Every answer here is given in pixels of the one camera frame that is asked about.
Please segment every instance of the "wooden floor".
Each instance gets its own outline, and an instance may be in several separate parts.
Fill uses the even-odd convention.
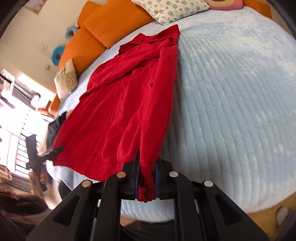
[[[276,224],[276,212],[283,206],[287,207],[289,210],[296,210],[296,193],[272,208],[256,213],[248,213],[248,215],[265,233],[267,233],[271,240],[275,240],[279,235],[279,229]]]

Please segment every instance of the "dark hair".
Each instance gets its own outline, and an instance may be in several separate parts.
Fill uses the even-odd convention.
[[[32,194],[16,194],[12,189],[0,189],[0,211],[10,219],[25,235],[35,224],[26,219],[28,215],[39,214],[48,209],[46,203]]]

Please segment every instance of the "mattress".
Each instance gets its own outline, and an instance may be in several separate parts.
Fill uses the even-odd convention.
[[[296,41],[248,7],[209,10],[173,24],[181,32],[178,72],[161,157],[191,180],[212,180],[245,212],[276,205],[296,191]],[[120,45],[171,25],[152,22],[106,50],[59,114],[75,108],[92,72]],[[71,189],[87,179],[66,167],[48,163],[47,169]],[[167,221],[174,218],[173,201],[123,200],[121,214]]]

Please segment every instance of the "orange headboard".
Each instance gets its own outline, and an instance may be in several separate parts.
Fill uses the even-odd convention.
[[[262,15],[272,19],[270,5],[265,0],[243,0],[244,6],[251,7]]]

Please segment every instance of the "red jacket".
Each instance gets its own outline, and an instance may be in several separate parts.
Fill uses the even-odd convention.
[[[138,200],[156,199],[154,162],[173,108],[179,35],[178,25],[139,34],[95,70],[53,143],[65,146],[54,165],[104,181],[140,150]]]

